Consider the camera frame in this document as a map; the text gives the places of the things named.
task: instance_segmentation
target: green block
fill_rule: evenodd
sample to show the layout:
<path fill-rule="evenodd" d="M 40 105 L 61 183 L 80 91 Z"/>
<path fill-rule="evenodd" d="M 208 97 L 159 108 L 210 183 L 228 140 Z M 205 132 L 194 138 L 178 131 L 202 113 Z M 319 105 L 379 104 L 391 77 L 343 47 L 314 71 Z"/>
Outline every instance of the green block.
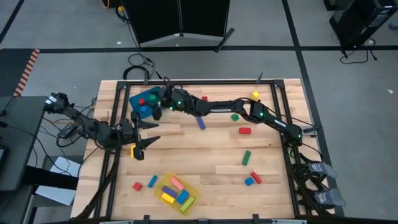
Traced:
<path fill-rule="evenodd" d="M 231 115 L 232 120 L 237 121 L 239 119 L 239 115 L 237 114 L 232 114 Z"/>
<path fill-rule="evenodd" d="M 251 151 L 246 150 L 246 152 L 244 153 L 242 165 L 246 166 L 248 164 L 250 155 L 251 155 Z"/>
<path fill-rule="evenodd" d="M 193 203 L 194 197 L 189 197 L 188 200 L 180 207 L 181 212 L 185 212 L 186 209 Z"/>
<path fill-rule="evenodd" d="M 155 100 L 156 100 L 156 96 L 155 96 L 155 95 L 151 95 L 151 96 L 149 96 L 149 100 L 151 100 L 151 101 L 155 101 Z"/>

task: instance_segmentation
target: blue block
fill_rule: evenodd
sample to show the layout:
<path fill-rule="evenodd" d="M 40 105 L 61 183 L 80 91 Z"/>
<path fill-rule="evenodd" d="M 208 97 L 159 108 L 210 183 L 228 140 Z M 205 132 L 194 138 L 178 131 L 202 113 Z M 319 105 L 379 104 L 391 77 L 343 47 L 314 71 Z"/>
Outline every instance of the blue block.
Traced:
<path fill-rule="evenodd" d="M 187 192 L 186 190 L 183 190 L 180 193 L 180 196 L 178 196 L 177 202 L 180 204 L 184 203 L 185 199 L 187 199 L 188 196 L 189 196 L 189 192 Z"/>
<path fill-rule="evenodd" d="M 246 183 L 248 186 L 250 186 L 250 185 L 252 185 L 252 184 L 254 183 L 254 180 L 253 180 L 253 178 L 249 177 L 249 178 L 247 178 L 247 179 L 245 180 L 245 183 Z"/>
<path fill-rule="evenodd" d="M 152 116 L 152 108 L 150 106 L 147 106 L 147 109 L 144 112 L 142 112 L 140 110 L 141 105 L 139 104 L 139 99 L 142 98 L 142 99 L 145 99 L 145 101 L 149 101 L 147 99 L 149 99 L 150 96 L 151 96 L 150 92 L 151 91 L 159 91 L 159 90 L 160 90 L 160 87 L 156 86 L 156 87 L 153 87 L 153 88 L 151 88 L 151 89 L 149 89 L 147 91 L 144 91 L 144 92 L 142 92 L 142 93 L 140 93 L 138 95 L 130 97 L 129 101 L 130 101 L 131 107 L 132 107 L 132 109 L 134 111 L 137 111 L 137 113 L 139 114 L 139 117 L 141 119 L 144 119 L 144 118 L 147 118 L 149 116 Z M 156 97 L 156 99 L 153 102 L 154 103 L 158 103 L 159 101 L 160 101 L 159 97 Z"/>
<path fill-rule="evenodd" d="M 145 113 L 145 111 L 147 111 L 147 107 L 146 106 L 141 106 L 141 108 L 139 108 L 139 111 L 141 113 Z"/>
<path fill-rule="evenodd" d="M 157 180 L 157 176 L 154 175 L 154 176 L 152 177 L 152 179 L 150 180 L 150 182 L 149 182 L 149 184 L 148 184 L 148 187 L 153 187 L 153 186 L 154 186 L 154 183 L 156 182 L 156 180 Z"/>
<path fill-rule="evenodd" d="M 206 129 L 206 126 L 205 126 L 205 124 L 204 124 L 204 122 L 203 122 L 201 117 L 197 117 L 197 121 L 198 121 L 198 124 L 200 126 L 200 129 L 202 129 L 202 130 Z"/>
<path fill-rule="evenodd" d="M 178 195 L 178 193 L 176 193 L 174 190 L 168 188 L 167 186 L 163 186 L 162 191 L 167 193 L 168 195 L 170 195 L 173 198 L 176 198 Z"/>

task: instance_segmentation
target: orange striped tape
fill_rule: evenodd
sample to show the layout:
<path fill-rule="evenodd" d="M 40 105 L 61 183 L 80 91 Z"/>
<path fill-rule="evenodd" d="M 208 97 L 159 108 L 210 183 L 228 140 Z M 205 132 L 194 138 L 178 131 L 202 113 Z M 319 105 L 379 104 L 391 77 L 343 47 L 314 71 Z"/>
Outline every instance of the orange striped tape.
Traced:
<path fill-rule="evenodd" d="M 29 79 L 30 72 L 33 69 L 33 66 L 35 65 L 35 62 L 37 60 L 37 57 L 39 56 L 40 50 L 35 49 L 32 54 L 30 55 L 29 61 L 26 64 L 26 68 L 24 72 L 22 73 L 21 79 L 19 80 L 18 86 L 15 89 L 14 96 L 21 96 L 22 91 L 24 91 L 24 88 L 26 86 L 27 80 Z"/>

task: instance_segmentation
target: black metal frame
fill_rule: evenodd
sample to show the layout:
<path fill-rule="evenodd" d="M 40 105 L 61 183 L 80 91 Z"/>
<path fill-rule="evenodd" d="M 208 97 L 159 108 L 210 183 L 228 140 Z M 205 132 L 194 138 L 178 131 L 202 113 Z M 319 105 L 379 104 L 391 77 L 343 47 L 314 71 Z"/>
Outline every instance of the black metal frame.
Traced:
<path fill-rule="evenodd" d="M 255 85 L 256 82 L 257 82 L 257 80 L 182 80 L 182 81 L 178 81 L 178 83 L 182 84 L 182 85 Z M 163 84 L 164 84 L 164 82 L 162 80 L 149 80 L 149 85 L 163 85 Z M 274 108 L 275 108 L 278 118 L 280 118 L 281 113 L 280 113 L 279 99 L 277 96 L 277 89 L 280 90 L 280 93 L 282 96 L 282 102 L 284 104 L 283 106 L 284 106 L 287 122 L 289 124 L 292 124 L 292 117 L 290 114 L 289 102 L 287 100 L 287 94 L 286 94 L 286 90 L 285 90 L 284 81 L 283 80 L 261 80 L 260 84 L 270 85 L 272 99 L 274 100 Z M 123 89 L 124 89 L 124 100 L 123 100 L 121 118 L 126 117 L 127 107 L 129 105 L 130 89 L 134 85 L 142 85 L 142 82 L 140 82 L 140 81 L 131 81 L 131 82 L 118 81 L 118 84 L 116 85 L 116 93 L 114 96 L 114 104 L 113 104 L 113 110 L 112 110 L 112 115 L 111 115 L 111 122 L 110 122 L 111 126 L 114 126 L 116 123 L 116 115 L 118 112 L 119 99 L 120 99 L 120 95 L 121 95 L 121 92 Z M 282 143 L 282 150 L 284 152 L 284 161 L 285 161 L 287 173 L 288 173 L 287 176 L 288 176 L 288 181 L 289 181 L 290 196 L 292 198 L 292 206 L 294 209 L 295 216 L 299 217 L 303 214 L 300 214 L 297 193 L 295 191 L 295 183 L 298 186 L 300 186 L 300 185 L 303 186 L 303 185 L 302 185 L 302 183 L 298 183 L 297 179 L 294 179 L 293 173 L 289 172 L 291 170 L 291 168 L 289 168 L 289 167 L 292 165 L 292 162 L 289 157 L 288 148 L 284 144 L 285 142 L 284 142 L 284 139 L 282 136 L 280 137 L 280 140 Z M 294 147 L 292 150 L 294 151 L 295 163 L 300 163 L 298 148 Z M 106 173 L 108 170 L 110 154 L 107 152 L 105 152 L 105 154 L 104 154 L 104 161 L 103 161 L 103 166 L 102 166 L 100 180 L 99 180 L 99 191 L 103 193 L 104 190 L 107 188 L 108 184 L 110 184 L 108 201 L 107 201 L 107 206 L 106 206 L 106 216 L 105 216 L 106 218 L 111 218 L 111 215 L 112 215 L 113 200 L 114 200 L 114 193 L 115 193 L 120 153 L 121 153 L 120 150 L 118 150 L 117 153 L 115 153 L 112 168 L 108 175 L 106 175 Z M 101 201 L 102 201 L 101 198 L 102 198 L 102 194 L 101 195 L 96 194 L 96 196 L 95 196 L 96 206 L 95 206 L 95 212 L 94 212 L 95 218 L 100 217 Z M 310 210 L 306 210 L 306 215 L 311 215 Z M 253 220 L 230 220 L 230 221 L 231 222 L 240 222 L 240 223 L 252 223 L 253 222 Z"/>

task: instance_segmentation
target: yellow tray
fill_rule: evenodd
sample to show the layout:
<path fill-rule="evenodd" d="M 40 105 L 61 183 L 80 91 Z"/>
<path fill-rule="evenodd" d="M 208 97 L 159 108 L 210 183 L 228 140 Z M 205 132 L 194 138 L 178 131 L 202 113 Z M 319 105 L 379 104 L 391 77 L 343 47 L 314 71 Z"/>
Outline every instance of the yellow tray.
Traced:
<path fill-rule="evenodd" d="M 183 190 L 186 190 L 187 192 L 189 192 L 188 198 L 191 197 L 191 196 L 195 198 L 195 201 L 193 201 L 193 203 L 186 209 L 185 212 L 182 212 L 182 211 L 180 210 L 180 207 L 181 207 L 183 204 L 178 203 L 178 202 L 177 202 L 177 198 L 175 199 L 175 201 L 174 201 L 174 203 L 173 203 L 172 205 L 169 204 L 168 202 L 165 202 L 165 201 L 162 199 L 162 194 L 163 194 L 162 187 L 163 187 L 163 186 L 167 186 L 168 188 L 170 188 L 170 189 L 176 191 L 176 192 L 178 193 L 177 197 L 178 197 L 178 196 L 180 195 L 180 193 L 182 192 L 182 190 L 179 190 L 178 188 L 176 188 L 176 186 L 174 186 L 174 184 L 172 184 L 172 183 L 170 182 L 170 179 L 171 179 L 172 177 L 175 177 L 175 178 L 184 186 L 184 189 L 183 189 Z M 163 202 L 166 203 L 167 205 L 170 205 L 170 207 L 172 207 L 174 210 L 178 211 L 178 212 L 181 213 L 182 215 L 188 215 L 188 214 L 190 213 L 191 209 L 193 208 L 193 206 L 195 206 L 196 202 L 198 201 L 198 199 L 199 199 L 199 197 L 200 197 L 199 191 L 198 191 L 196 188 L 194 188 L 192 185 L 188 184 L 188 182 L 186 182 L 186 181 L 184 181 L 183 179 L 179 178 L 177 175 L 173 174 L 173 173 L 170 172 L 170 171 L 167 171 L 167 172 L 163 175 L 162 180 L 157 184 L 157 186 L 156 186 L 156 188 L 155 188 L 155 193 L 154 193 L 154 194 L 155 194 L 155 197 L 159 198 L 159 200 L 163 201 Z"/>

